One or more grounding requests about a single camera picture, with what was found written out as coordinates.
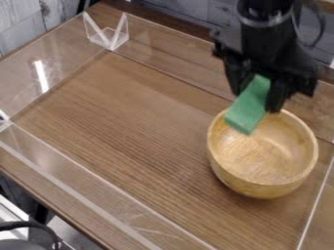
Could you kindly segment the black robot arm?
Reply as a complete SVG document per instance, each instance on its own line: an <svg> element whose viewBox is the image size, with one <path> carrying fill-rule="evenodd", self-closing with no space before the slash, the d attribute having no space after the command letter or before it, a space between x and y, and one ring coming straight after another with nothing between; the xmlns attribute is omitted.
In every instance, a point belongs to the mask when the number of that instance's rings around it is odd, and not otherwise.
<svg viewBox="0 0 334 250"><path fill-rule="evenodd" d="M269 79L269 112L278 112L294 94L311 96L317 87L318 68L307 50L321 38L302 38L303 8L326 25L314 0L235 0L230 26L210 34L213 55L223 61L233 93L239 95L255 76Z"/></svg>

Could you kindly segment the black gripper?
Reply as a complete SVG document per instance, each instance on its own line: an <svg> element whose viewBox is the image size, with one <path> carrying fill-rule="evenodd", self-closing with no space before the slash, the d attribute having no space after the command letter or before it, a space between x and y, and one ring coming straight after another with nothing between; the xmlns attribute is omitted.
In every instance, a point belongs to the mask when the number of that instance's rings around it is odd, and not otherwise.
<svg viewBox="0 0 334 250"><path fill-rule="evenodd" d="M238 26L210 33L213 55L225 62L231 92L238 96L258 74L270 80L266 110L279 112L295 93L313 96L318 72L298 34L295 17L254 20L237 17Z"/></svg>

